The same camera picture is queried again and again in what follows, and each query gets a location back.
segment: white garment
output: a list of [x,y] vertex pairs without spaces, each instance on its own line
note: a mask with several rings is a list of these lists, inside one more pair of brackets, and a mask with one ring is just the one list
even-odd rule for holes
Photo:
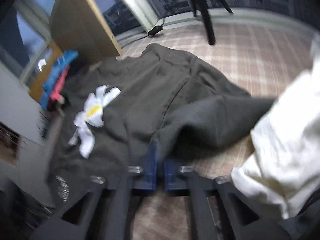
[[320,186],[320,54],[251,131],[255,147],[241,168],[236,188],[262,203],[278,204],[283,219],[297,215]]
[[94,136],[86,123],[95,127],[102,127],[104,125],[102,120],[103,108],[120,94],[118,88],[112,88],[110,92],[106,93],[107,87],[100,86],[96,89],[96,94],[90,93],[84,103],[84,111],[79,112],[73,121],[78,128],[69,140],[69,145],[76,145],[78,137],[80,137],[79,151],[84,158],[89,157],[95,142]]

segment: gray garment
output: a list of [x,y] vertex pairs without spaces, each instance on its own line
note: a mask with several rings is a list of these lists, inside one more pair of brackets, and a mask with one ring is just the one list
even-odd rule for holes
[[[89,125],[95,145],[84,159],[80,144],[70,147],[68,140],[76,130],[75,115],[101,85],[118,87],[121,94],[104,108],[103,127]],[[92,73],[78,73],[67,79],[63,93],[71,106],[51,174],[80,181],[136,165],[151,140],[157,142],[159,160],[170,154],[181,133],[212,147],[228,146],[247,135],[274,101],[252,98],[195,55],[158,44],[148,45],[138,58],[107,60]]]

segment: plaid fabric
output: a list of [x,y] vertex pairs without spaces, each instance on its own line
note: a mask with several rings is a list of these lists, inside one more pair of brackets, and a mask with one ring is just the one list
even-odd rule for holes
[[[312,67],[311,41],[300,36],[251,25],[215,24],[216,44],[209,46],[202,25],[162,31],[124,48],[121,58],[139,57],[150,43],[186,50],[218,68],[252,96],[277,97],[303,70]],[[203,176],[228,176],[254,152],[250,136],[221,152],[206,149],[193,163]],[[184,197],[167,197],[163,192],[144,199],[134,221],[133,239],[188,239]]]

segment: blue cloth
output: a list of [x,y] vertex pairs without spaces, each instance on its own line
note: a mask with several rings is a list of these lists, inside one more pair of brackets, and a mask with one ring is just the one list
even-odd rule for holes
[[56,63],[52,66],[50,75],[47,81],[42,85],[44,92],[42,93],[40,105],[42,109],[47,110],[47,104],[50,94],[56,84],[61,72],[78,57],[78,52],[73,50],[66,50],[62,57],[58,58]]

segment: black stand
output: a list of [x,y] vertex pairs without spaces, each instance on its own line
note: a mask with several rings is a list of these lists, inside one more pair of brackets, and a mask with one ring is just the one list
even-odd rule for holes
[[[225,7],[225,9],[232,14],[232,10],[230,9],[230,6],[227,4],[226,0],[219,0],[223,6]],[[200,9],[201,12],[201,16],[204,22],[204,26],[207,32],[207,36],[208,36],[208,43],[210,45],[214,45],[216,40],[214,37],[214,32],[213,32],[213,28],[212,28],[212,23],[211,23],[211,19],[210,19],[210,15],[208,12],[208,4],[206,0],[191,0],[191,7],[192,7],[192,11],[193,11],[193,15],[194,17],[196,17],[196,9],[197,9],[197,5]]]

